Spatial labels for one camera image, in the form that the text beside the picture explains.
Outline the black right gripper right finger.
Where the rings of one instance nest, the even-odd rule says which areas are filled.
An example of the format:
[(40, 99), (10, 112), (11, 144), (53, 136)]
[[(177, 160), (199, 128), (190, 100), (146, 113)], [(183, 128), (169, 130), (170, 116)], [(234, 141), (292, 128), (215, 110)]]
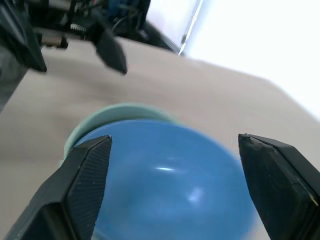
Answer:
[(272, 240), (320, 238), (320, 173), (292, 145), (239, 134), (247, 187)]

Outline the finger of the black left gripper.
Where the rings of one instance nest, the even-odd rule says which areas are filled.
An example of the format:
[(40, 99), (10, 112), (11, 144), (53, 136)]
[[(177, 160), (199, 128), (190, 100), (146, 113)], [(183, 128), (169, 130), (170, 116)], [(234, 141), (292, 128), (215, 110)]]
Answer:
[(0, 44), (25, 67), (47, 71), (38, 36), (28, 18), (11, 0), (0, 2)]
[(95, 24), (91, 29), (91, 41), (103, 62), (110, 68), (126, 75), (127, 60), (121, 45), (117, 42), (112, 29), (101, 14), (94, 16)]

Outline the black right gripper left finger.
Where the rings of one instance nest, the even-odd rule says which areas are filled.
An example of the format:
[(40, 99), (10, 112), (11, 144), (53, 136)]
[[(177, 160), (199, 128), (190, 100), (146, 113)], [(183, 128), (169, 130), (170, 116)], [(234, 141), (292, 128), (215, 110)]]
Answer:
[(74, 146), (36, 191), (7, 240), (89, 240), (105, 194), (112, 138)]

